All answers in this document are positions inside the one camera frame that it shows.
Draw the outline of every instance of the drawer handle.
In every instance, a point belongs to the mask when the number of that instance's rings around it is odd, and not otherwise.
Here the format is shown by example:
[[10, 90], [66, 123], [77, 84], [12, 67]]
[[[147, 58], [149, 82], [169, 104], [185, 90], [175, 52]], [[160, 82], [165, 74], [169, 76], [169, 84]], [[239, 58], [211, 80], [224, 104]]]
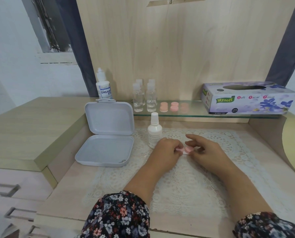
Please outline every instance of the drawer handle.
[[0, 184], [0, 187], [7, 187], [12, 188], [9, 192], [0, 192], [0, 196], [3, 197], [12, 197], [16, 191], [18, 191], [21, 187], [19, 185], [6, 185], [6, 184]]
[[50, 236], [47, 236], [47, 235], [40, 235], [40, 234], [33, 233], [34, 229], [40, 229], [40, 228], [37, 226], [31, 226], [25, 238], [30, 238], [31, 236], [51, 238]]
[[23, 216], [12, 216], [11, 214], [15, 211], [15, 210], [18, 210], [18, 211], [25, 211], [25, 212], [30, 212], [30, 213], [37, 213], [37, 211], [33, 211], [33, 210], [25, 210], [25, 209], [17, 209], [15, 207], [11, 207], [9, 209], [9, 211], [4, 215], [5, 218], [17, 218], [17, 219], [22, 219], [22, 220], [28, 220], [28, 221], [31, 221], [33, 222], [34, 219], [30, 218], [30, 217], [23, 217]]

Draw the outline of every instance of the forearm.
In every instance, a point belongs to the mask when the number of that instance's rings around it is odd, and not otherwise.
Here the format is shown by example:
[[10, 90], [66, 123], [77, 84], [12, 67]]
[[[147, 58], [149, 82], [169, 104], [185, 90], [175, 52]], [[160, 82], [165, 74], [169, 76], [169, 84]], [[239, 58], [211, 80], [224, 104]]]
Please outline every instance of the forearm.
[[237, 222], [248, 214], [272, 212], [251, 180], [237, 167], [232, 173], [221, 177], [228, 194], [233, 221]]
[[135, 176], [124, 187], [124, 190], [139, 196], [148, 206], [152, 200], [153, 191], [162, 174], [148, 164], [143, 165]]

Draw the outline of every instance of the white lace placemat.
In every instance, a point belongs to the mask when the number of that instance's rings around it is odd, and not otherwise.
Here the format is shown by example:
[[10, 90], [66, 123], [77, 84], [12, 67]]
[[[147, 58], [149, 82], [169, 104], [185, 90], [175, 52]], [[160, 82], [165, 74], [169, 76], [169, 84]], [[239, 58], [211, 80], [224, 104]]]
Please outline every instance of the white lace placemat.
[[[295, 207], [236, 132], [231, 130], [163, 129], [163, 136], [187, 141], [186, 133], [203, 136], [220, 144], [229, 158], [251, 179], [274, 212], [295, 222]], [[121, 191], [146, 162], [152, 149], [148, 146], [146, 128], [133, 133], [134, 146], [130, 161], [121, 168], [99, 168], [92, 186], [82, 202], [93, 205], [99, 197]], [[227, 217], [227, 191], [212, 173], [183, 155], [177, 165], [157, 183], [150, 206], [151, 212], [184, 216]]]

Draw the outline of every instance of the floral sleeve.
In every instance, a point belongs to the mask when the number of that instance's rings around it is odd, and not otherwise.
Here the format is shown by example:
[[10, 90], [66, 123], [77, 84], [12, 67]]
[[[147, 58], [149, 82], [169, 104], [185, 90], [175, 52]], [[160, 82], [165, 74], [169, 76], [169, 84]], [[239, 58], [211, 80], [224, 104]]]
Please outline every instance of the floral sleeve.
[[233, 233], [236, 238], [295, 238], [295, 224], [271, 212], [258, 212], [238, 221]]
[[80, 238], [150, 237], [149, 209], [128, 191], [100, 198], [90, 212]]

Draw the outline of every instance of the case lid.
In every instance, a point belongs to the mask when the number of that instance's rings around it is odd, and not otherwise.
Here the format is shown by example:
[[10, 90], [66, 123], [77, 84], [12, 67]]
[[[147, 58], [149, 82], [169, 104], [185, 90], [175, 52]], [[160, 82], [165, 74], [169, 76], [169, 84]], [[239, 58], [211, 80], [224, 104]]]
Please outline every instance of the case lid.
[[133, 109], [129, 103], [97, 99], [85, 105], [89, 129], [97, 135], [131, 135], [134, 132]]

